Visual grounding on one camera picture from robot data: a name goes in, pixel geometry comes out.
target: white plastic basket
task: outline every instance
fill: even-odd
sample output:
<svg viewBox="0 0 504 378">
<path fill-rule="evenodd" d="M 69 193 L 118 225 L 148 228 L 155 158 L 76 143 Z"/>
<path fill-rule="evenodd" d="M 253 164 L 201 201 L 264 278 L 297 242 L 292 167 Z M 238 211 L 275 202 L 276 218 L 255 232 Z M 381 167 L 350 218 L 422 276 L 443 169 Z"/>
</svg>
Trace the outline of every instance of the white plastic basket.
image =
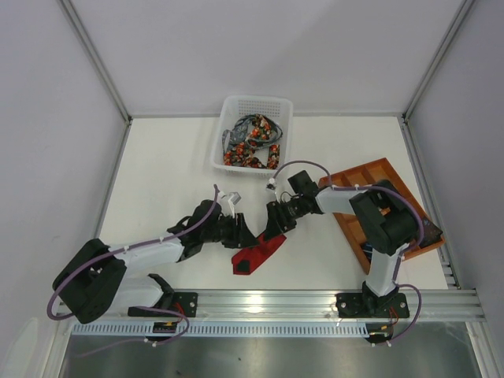
<svg viewBox="0 0 504 378">
<path fill-rule="evenodd" d="M 283 136 L 278 143 L 280 145 L 280 162 L 278 166 L 280 167 L 283 163 L 289 161 L 293 108 L 292 102 L 285 98 L 245 95 L 226 98 L 220 112 L 219 127 L 210 155 L 212 166 L 234 174 L 253 173 L 261 176 L 272 176 L 276 172 L 274 169 L 224 165 L 222 133 L 226 129 L 232 130 L 236 121 L 248 114 L 259 113 L 271 118 L 283 131 Z M 265 164 L 268 160 L 268 149 L 259 150 L 254 156 L 257 156 Z"/>
</svg>

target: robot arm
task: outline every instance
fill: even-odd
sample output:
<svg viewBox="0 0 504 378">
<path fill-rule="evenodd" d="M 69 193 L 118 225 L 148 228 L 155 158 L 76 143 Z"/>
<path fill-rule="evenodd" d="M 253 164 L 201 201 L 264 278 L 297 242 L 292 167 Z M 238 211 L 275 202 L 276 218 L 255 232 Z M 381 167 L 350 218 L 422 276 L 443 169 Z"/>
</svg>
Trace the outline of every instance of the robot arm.
<svg viewBox="0 0 504 378">
<path fill-rule="evenodd" d="M 128 311 L 131 316 L 144 316 L 139 306 L 169 309 L 174 290 L 160 276 L 132 276 L 154 266 L 176 263 L 195 256 L 204 243 L 221 242 L 226 248 L 257 246 L 258 240 L 246 226 L 242 213 L 235 213 L 237 193 L 221 194 L 219 203 L 204 200 L 192 216 L 184 217 L 158 239 L 127 246 L 109 247 L 100 239 L 88 241 L 53 282 L 53 289 L 83 265 L 98 258 L 82 270 L 59 292 L 59 297 L 82 324 L 100 318 L 104 313 Z"/>
<path fill-rule="evenodd" d="M 399 294 L 395 280 L 402 252 L 418 237 L 419 227 L 407 206 L 393 195 L 397 194 L 394 186 L 382 180 L 365 191 L 319 188 L 306 171 L 288 181 L 295 196 L 288 202 L 276 200 L 267 204 L 265 239 L 290 231 L 296 220 L 308 213 L 355 215 L 373 247 L 371 269 L 362 284 L 362 293 L 339 298 L 336 303 L 339 315 L 389 317 L 389 309 L 393 307 L 400 317 L 408 317 L 406 298 Z M 275 190 L 274 182 L 270 181 L 267 188 Z"/>
</svg>

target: red cloth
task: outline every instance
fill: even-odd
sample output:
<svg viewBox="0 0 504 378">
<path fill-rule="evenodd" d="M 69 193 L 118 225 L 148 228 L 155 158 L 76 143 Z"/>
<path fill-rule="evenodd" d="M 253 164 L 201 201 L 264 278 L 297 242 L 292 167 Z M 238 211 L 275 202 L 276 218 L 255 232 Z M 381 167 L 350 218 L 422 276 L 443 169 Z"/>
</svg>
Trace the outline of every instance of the red cloth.
<svg viewBox="0 0 504 378">
<path fill-rule="evenodd" d="M 243 248 L 232 257 L 233 274 L 248 276 L 255 269 L 259 268 L 263 262 L 275 253 L 284 243 L 287 237 L 284 234 L 278 235 L 267 242 L 264 241 L 264 232 L 259 235 L 259 246 Z"/>
</svg>

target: purple cable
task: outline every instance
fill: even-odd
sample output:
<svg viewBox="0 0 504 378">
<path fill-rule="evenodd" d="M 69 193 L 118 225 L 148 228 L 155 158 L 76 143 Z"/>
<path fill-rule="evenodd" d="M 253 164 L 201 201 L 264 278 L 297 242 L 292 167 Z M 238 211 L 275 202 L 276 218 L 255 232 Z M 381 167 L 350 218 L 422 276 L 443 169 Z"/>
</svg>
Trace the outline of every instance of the purple cable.
<svg viewBox="0 0 504 378">
<path fill-rule="evenodd" d="M 150 307 L 144 307 L 144 306 L 139 306 L 137 307 L 137 309 L 143 309 L 143 310 L 146 310 L 146 311 L 152 311 L 154 313 L 167 313 L 168 315 L 175 315 L 176 317 L 181 317 L 182 319 L 184 319 L 184 321 L 186 322 L 186 326 L 185 328 L 182 330 L 181 333 L 178 333 L 174 336 L 171 336 L 169 339 L 166 339 L 166 340 L 163 340 L 163 341 L 154 341 L 152 342 L 151 345 L 165 345 L 165 344 L 168 344 L 168 343 L 172 343 L 174 342 L 175 340 L 179 339 L 180 337 L 182 337 L 185 333 L 187 333 L 187 331 L 189 330 L 189 326 L 191 325 L 191 322 L 189 321 L 189 319 L 182 313 L 177 313 L 176 311 L 171 311 L 170 309 L 151 309 Z M 104 350 L 108 350 L 110 348 L 114 348 L 114 347 L 117 347 L 118 345 L 122 345 L 122 344 L 126 344 L 126 343 L 145 343 L 145 339 L 138 339 L 138 338 L 131 338 L 131 339 L 124 339 L 124 340 L 120 340 L 116 343 L 112 343 L 112 344 L 109 344 L 109 345 L 105 345 L 105 346 L 102 346 L 100 348 L 97 348 L 95 350 L 92 350 L 90 352 L 86 352 L 86 353 L 82 353 L 82 354 L 77 354 L 75 357 L 77 358 L 85 358 L 85 357 L 89 357 L 91 356 L 92 354 L 95 354 L 95 353 L 98 353 L 98 352 L 102 352 Z"/>
<path fill-rule="evenodd" d="M 166 236 L 165 238 L 163 238 L 163 240 L 152 239 L 152 240 L 148 240 L 146 242 L 140 242 L 140 243 L 133 244 L 129 247 L 129 250 L 139 248 L 141 246 L 149 246 L 150 244 L 167 242 L 168 240 L 176 239 L 176 238 L 178 238 L 182 235 L 185 235 L 185 234 L 195 230 L 196 228 L 198 228 L 210 216 L 210 214 L 213 212 L 213 209 L 215 209 L 215 206 L 217 204 L 217 196 L 219 194 L 219 188 L 215 184 L 213 185 L 213 188 L 215 190 L 215 194 L 213 196 L 213 203 L 212 203 L 211 207 L 209 208 L 208 212 L 205 214 L 205 216 L 200 221 L 198 221 L 196 224 L 193 224 L 192 226 L 190 226 L 186 230 L 179 232 L 178 234 Z M 72 273 L 70 273 L 69 276 L 66 277 L 63 280 L 63 282 L 61 282 L 61 284 L 54 291 L 53 295 L 50 297 L 49 303 L 47 303 L 47 309 L 46 309 L 47 316 L 53 321 L 63 321 L 64 319 L 69 319 L 70 317 L 72 317 L 73 313 L 67 313 L 65 315 L 60 315 L 60 316 L 53 314 L 54 302 L 56 302 L 56 299 L 59 296 L 59 294 L 61 293 L 61 291 L 66 287 L 66 285 L 68 285 L 70 283 L 70 281 L 72 281 L 83 270 L 91 267 L 92 265 L 96 264 L 97 262 L 99 262 L 101 260 L 105 260 L 106 258 L 110 258 L 110 257 L 112 257 L 116 254 L 120 254 L 124 251 L 125 251 L 124 247 L 121 247 L 118 250 L 112 250 L 110 252 L 107 252 L 106 254 L 102 254 L 101 256 L 98 256 L 96 258 L 92 258 L 90 261 L 86 262 L 85 264 L 82 264 L 79 268 L 77 268 Z"/>
<path fill-rule="evenodd" d="M 418 295 L 418 308 L 417 308 L 417 312 L 415 313 L 415 316 L 413 317 L 413 319 L 411 320 L 411 323 L 408 324 L 408 326 L 404 329 L 404 331 L 402 331 L 401 333 L 399 333 L 396 337 L 393 337 L 391 339 L 391 341 L 395 341 L 397 339 L 400 339 L 402 338 L 407 332 L 411 331 L 411 328 L 413 328 L 413 326 L 417 323 L 417 320 L 418 318 L 420 317 L 420 311 L 422 310 L 422 294 L 420 293 L 420 290 L 418 290 L 418 287 L 416 286 L 413 286 L 411 283 L 403 283 L 401 285 L 397 285 L 397 287 L 399 288 L 402 288 L 402 287 L 409 287 L 413 290 L 416 291 L 417 295 Z"/>
<path fill-rule="evenodd" d="M 280 171 L 282 169 L 284 169 L 285 167 L 287 167 L 288 165 L 298 164 L 298 163 L 315 165 L 316 167 L 322 169 L 328 175 L 328 184 L 332 183 L 331 173 L 329 173 L 329 171 L 323 165 L 320 165 L 318 163 L 314 163 L 313 161 L 308 161 L 308 160 L 293 160 L 293 161 L 289 161 L 288 163 L 283 164 L 282 166 L 280 166 L 280 168 L 278 168 L 276 173 L 273 175 L 273 179 L 275 179 L 278 176 L 278 174 L 280 173 Z M 415 218 L 415 221 L 417 222 L 417 225 L 418 225 L 418 238 L 414 244 L 412 244 L 411 246 L 408 246 L 406 249 L 404 249 L 404 251 L 402 251 L 399 254 L 397 264 L 395 265 L 395 269 L 394 269 L 394 275 L 392 276 L 392 279 L 394 281 L 396 281 L 397 275 L 399 273 L 399 266 L 401 265 L 402 256 L 404 255 L 404 253 L 408 252 L 409 250 L 413 250 L 417 246 L 419 246 L 420 243 L 422 243 L 422 240 L 424 239 L 424 224 L 422 222 L 422 219 L 418 215 L 418 212 L 399 193 L 396 193 L 395 191 L 392 191 L 391 189 L 388 189 L 386 187 L 377 187 L 377 186 L 373 186 L 373 185 L 369 185 L 369 186 L 365 186 L 365 187 L 359 187 L 359 186 L 357 186 L 357 187 L 337 187 L 336 185 L 331 185 L 331 187 L 332 187 L 333 191 L 382 191 L 383 193 L 387 193 L 388 195 L 391 195 L 392 197 L 395 197 L 396 199 L 401 201 L 408 208 L 411 215 L 413 215 L 413 217 Z"/>
</svg>

